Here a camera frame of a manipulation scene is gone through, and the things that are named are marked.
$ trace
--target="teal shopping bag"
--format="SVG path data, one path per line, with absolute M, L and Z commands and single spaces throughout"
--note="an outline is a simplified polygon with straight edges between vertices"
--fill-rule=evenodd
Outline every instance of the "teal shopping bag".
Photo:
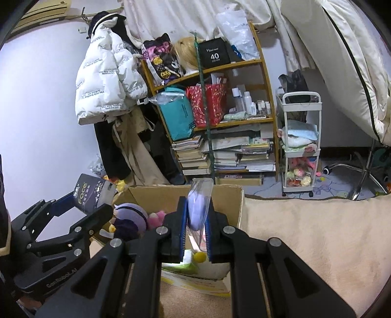
M 165 105 L 159 105 L 160 111 L 163 114 L 171 139 L 173 141 L 189 138 L 193 132 L 194 116 L 190 105 L 190 101 L 186 97 L 184 90 L 167 87 L 166 92 L 181 92 L 185 96 Z

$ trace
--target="black box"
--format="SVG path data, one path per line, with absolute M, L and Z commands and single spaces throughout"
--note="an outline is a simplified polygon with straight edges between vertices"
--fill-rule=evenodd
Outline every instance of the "black box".
M 201 42 L 199 44 L 199 55 L 205 69 L 231 63 L 222 38 Z

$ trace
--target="white rolling cart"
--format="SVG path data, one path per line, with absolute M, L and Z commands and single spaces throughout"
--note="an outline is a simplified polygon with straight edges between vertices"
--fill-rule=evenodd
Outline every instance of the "white rolling cart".
M 290 96 L 302 96 L 302 95 L 310 95 L 318 97 L 317 103 L 292 103 L 287 104 L 286 98 Z M 314 183 L 315 183 L 315 174 L 316 168 L 319 162 L 320 155 L 320 137 L 321 137 L 321 129 L 322 129 L 322 102 L 320 95 L 316 92 L 291 92 L 286 93 L 280 99 L 277 94 L 277 103 L 280 109 L 283 110 L 284 113 L 284 122 L 285 122 L 285 136 L 288 136 L 288 112 L 300 112 L 300 111 L 318 111 L 319 112 L 319 126 L 318 126 L 318 140 L 316 151 L 306 152 L 306 151 L 291 151 L 287 146 L 285 146 L 285 169 L 282 171 L 282 195 L 286 196 L 287 193 L 291 192 L 308 192 L 310 197 L 314 196 Z M 310 186 L 288 186 L 287 185 L 287 173 L 288 173 L 288 160 L 289 158 L 300 158 L 300 157 L 316 157 L 315 169 L 312 171 L 311 175 L 311 184 Z

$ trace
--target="bottle cap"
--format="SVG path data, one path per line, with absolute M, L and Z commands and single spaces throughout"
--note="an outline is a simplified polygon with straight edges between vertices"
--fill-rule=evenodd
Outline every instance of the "bottle cap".
M 239 97 L 239 96 L 240 96 L 240 91 L 239 91 L 239 89 L 238 89 L 237 87 L 234 87 L 234 88 L 232 89 L 232 95 L 233 95 L 234 97 Z

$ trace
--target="white puffer jacket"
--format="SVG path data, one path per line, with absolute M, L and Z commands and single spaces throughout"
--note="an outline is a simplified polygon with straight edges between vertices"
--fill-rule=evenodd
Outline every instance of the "white puffer jacket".
M 136 56 L 111 31 L 117 19 L 96 23 L 77 72 L 75 111 L 80 125 L 130 112 L 136 101 L 147 95 L 147 85 L 137 71 Z

